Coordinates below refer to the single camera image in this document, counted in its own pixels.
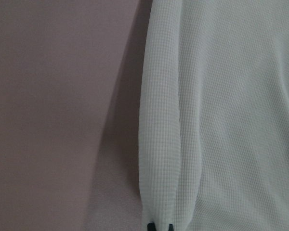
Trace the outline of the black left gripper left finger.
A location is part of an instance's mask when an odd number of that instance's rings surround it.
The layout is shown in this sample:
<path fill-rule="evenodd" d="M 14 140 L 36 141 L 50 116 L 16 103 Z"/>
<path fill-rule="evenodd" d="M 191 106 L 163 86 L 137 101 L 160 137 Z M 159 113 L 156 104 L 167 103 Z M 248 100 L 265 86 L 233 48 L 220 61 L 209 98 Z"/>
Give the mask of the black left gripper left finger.
<path fill-rule="evenodd" d="M 155 223 L 148 223 L 147 231 L 157 231 Z"/>

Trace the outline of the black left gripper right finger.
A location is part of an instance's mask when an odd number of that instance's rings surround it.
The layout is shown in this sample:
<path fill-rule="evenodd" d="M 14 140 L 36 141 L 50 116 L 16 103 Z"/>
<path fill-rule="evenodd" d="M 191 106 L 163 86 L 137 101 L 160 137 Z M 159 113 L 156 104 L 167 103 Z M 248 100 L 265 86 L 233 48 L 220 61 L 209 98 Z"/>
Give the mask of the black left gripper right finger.
<path fill-rule="evenodd" d="M 172 224 L 169 224 L 169 229 L 168 231 L 173 231 L 173 225 Z"/>

